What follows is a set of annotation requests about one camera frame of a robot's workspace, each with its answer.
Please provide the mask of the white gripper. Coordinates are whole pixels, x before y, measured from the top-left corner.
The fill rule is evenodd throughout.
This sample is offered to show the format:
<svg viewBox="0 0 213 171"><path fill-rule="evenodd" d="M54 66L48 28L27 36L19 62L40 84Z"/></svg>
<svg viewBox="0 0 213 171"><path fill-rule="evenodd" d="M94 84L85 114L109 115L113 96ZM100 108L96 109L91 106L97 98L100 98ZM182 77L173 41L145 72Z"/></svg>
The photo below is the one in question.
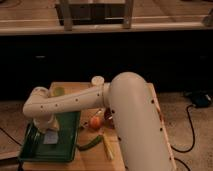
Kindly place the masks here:
<svg viewBox="0 0 213 171"><path fill-rule="evenodd" d="M33 123L38 129L38 131L41 133L45 133L47 130L59 130L59 123L54 115L42 118L35 118L33 120Z"/></svg>

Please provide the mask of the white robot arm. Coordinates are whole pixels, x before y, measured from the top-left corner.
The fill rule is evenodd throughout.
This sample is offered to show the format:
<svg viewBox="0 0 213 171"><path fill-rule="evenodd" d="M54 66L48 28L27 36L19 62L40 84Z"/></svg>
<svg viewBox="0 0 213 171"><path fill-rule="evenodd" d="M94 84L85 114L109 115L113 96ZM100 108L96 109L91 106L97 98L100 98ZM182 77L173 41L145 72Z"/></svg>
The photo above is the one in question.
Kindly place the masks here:
<svg viewBox="0 0 213 171"><path fill-rule="evenodd" d="M36 87L23 113L44 132L59 113L93 108L111 111L127 171L176 171L152 92L144 78L134 72L123 72L109 83L58 97L51 97L44 87Z"/></svg>

